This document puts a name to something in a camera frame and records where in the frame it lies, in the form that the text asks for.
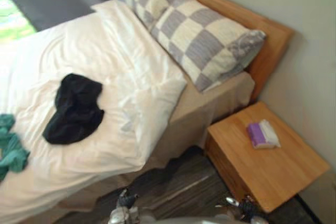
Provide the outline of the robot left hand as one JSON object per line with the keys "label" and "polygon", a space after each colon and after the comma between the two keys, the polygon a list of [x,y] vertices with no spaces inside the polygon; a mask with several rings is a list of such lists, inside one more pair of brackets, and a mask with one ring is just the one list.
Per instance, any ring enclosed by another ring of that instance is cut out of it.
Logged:
{"label": "robot left hand", "polygon": [[118,197],[116,207],[111,211],[108,224],[140,223],[139,209],[134,206],[138,198],[138,194],[131,194],[125,188]]}

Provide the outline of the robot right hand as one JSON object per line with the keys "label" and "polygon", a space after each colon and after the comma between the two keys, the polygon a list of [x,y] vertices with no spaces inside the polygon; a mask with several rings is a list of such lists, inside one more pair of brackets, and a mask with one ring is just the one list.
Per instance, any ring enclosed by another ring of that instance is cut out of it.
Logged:
{"label": "robot right hand", "polygon": [[249,196],[238,201],[232,197],[226,197],[226,202],[232,206],[237,207],[241,213],[241,220],[248,221],[249,223],[265,223],[269,224],[265,214],[259,209],[259,207],[254,203]]}

